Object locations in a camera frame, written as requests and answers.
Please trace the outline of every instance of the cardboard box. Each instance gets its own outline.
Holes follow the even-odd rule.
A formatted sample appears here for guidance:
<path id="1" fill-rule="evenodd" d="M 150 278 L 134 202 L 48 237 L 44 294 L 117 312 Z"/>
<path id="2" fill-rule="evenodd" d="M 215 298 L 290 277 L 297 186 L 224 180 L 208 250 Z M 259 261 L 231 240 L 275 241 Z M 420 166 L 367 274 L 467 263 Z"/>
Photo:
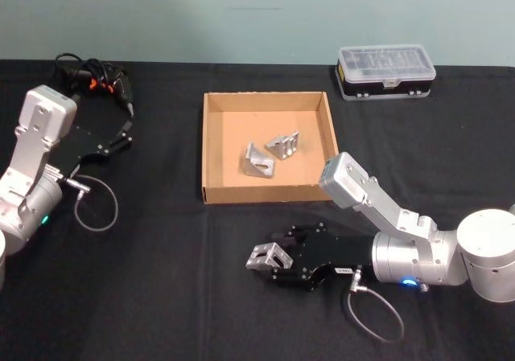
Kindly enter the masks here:
<path id="1" fill-rule="evenodd" d="M 297 151 L 276 158 L 273 178 L 247 176 L 250 142 L 265 144 L 300 132 Z M 329 200 L 318 181 L 325 162 L 338 154 L 325 92 L 204 94 L 202 191 L 205 203 Z"/>

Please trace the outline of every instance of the gray cable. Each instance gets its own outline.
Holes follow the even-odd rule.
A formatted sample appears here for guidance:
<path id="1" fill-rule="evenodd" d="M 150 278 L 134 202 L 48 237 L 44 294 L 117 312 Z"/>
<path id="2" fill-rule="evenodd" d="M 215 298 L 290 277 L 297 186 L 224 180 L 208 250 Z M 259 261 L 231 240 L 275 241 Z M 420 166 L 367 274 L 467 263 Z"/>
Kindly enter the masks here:
<path id="1" fill-rule="evenodd" d="M 105 227 L 93 228 L 93 227 L 88 226 L 86 223 L 84 223 L 80 219 L 80 217 L 79 217 L 79 212 L 78 212 L 79 202 L 82 199 L 82 194 L 80 193 L 79 196 L 77 196 L 77 200 L 75 202 L 75 207 L 73 208 L 73 215 L 75 215 L 75 219 L 77 220 L 77 222 L 79 222 L 79 224 L 82 227 L 84 227 L 86 230 L 91 231 L 91 232 L 103 232 L 103 231 L 109 230 L 116 223 L 116 221 L 118 219 L 118 200 L 116 199 L 116 195 L 114 194 L 114 191 L 111 189 L 110 186 L 108 186 L 107 184 L 102 182 L 99 178 L 94 178 L 93 176 L 88 176 L 86 174 L 76 174 L 74 177 L 76 177 L 76 178 L 86 178 L 86 179 L 89 179 L 89 180 L 93 180 L 94 182 L 100 183 L 111 194 L 111 196 L 113 197 L 113 203 L 114 203 L 114 217 L 113 217 L 113 221 L 111 223 L 109 223 Z"/>
<path id="2" fill-rule="evenodd" d="M 401 341 L 404 338 L 404 322 L 402 321 L 401 315 L 379 293 L 376 293 L 372 289 L 368 289 L 368 288 L 363 290 L 363 291 L 366 292 L 366 293 L 371 293 L 373 296 L 375 296 L 377 299 L 379 299 L 381 302 L 383 302 L 386 305 L 386 307 L 388 307 L 388 309 L 390 309 L 390 311 L 393 313 L 393 315 L 395 315 L 395 318 L 399 321 L 399 324 L 401 326 L 401 335 L 399 336 L 399 338 L 396 338 L 396 339 L 387 339 L 387 338 L 381 337 L 379 334 L 371 331 L 362 321 L 359 320 L 359 318 L 354 313 L 354 310 L 352 309 L 352 304 L 351 304 L 351 294 L 352 294 L 352 292 L 349 292 L 347 294 L 347 306 L 348 306 L 348 311 L 352 315 L 352 318 L 354 318 L 356 323 L 359 326 L 361 326 L 361 329 L 363 329 L 368 334 L 372 335 L 375 339 L 378 339 L 379 341 L 381 341 L 383 343 L 396 343 L 398 341 Z"/>

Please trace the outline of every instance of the black fabric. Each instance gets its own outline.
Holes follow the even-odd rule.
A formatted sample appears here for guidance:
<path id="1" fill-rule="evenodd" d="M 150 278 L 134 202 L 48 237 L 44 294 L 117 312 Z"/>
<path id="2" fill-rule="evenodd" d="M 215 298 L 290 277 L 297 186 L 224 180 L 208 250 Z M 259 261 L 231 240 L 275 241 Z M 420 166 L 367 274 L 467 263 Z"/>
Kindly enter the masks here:
<path id="1" fill-rule="evenodd" d="M 86 232 L 67 194 L 49 225 L 8 258 L 2 361 L 515 359 L 515 304 L 487 302 L 469 284 L 427 294 L 375 285 L 406 323 L 402 343 L 381 345 L 341 313 L 346 281 L 307 293 L 245 270 L 255 244 L 292 224 L 323 219 L 341 235 L 374 233 L 353 211 L 332 203 L 205 206 L 200 197 L 204 92 L 322 90 L 340 150 L 403 207 L 441 228 L 477 209 L 507 208 L 515 203 L 512 68 L 440 67 L 426 99 L 350 103 L 328 66 L 125 66 L 136 97 L 134 146 L 82 170 L 112 186 L 120 219 L 109 233 Z M 0 63 L 0 166 L 10 160 L 26 90 L 47 82 L 51 69 Z M 108 100 L 83 102 L 77 114 L 77 124 L 106 137 L 125 119 Z M 372 298 L 356 310 L 396 335 Z"/>

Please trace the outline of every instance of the blue led light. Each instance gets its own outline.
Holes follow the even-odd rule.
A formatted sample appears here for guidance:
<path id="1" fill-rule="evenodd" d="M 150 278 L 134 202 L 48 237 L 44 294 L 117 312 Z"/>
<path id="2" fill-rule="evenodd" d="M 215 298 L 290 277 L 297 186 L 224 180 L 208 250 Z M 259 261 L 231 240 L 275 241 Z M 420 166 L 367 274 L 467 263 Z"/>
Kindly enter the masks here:
<path id="1" fill-rule="evenodd" d="M 411 287 L 414 287 L 414 286 L 418 286 L 417 282 L 415 282 L 413 279 L 405 279 L 401 282 L 403 285 L 406 285 L 406 286 L 411 286 Z"/>

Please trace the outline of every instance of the metal bracket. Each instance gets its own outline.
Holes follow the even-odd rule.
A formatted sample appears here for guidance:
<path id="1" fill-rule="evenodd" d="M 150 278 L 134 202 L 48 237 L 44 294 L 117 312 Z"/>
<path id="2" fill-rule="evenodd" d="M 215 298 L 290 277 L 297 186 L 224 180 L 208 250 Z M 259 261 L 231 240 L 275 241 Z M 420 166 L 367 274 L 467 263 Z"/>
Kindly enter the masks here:
<path id="1" fill-rule="evenodd" d="M 299 131 L 293 132 L 290 136 L 277 136 L 272 141 L 265 145 L 275 156 L 284 160 L 291 156 L 297 150 L 297 144 L 299 143 Z"/>
<path id="2" fill-rule="evenodd" d="M 249 143 L 245 156 L 245 174 L 259 178 L 272 178 L 274 176 L 275 160 L 259 152 L 254 143 Z"/>
<path id="3" fill-rule="evenodd" d="M 277 243 L 259 244 L 254 247 L 245 267 L 252 270 L 272 268 L 290 269 L 293 259 Z"/>

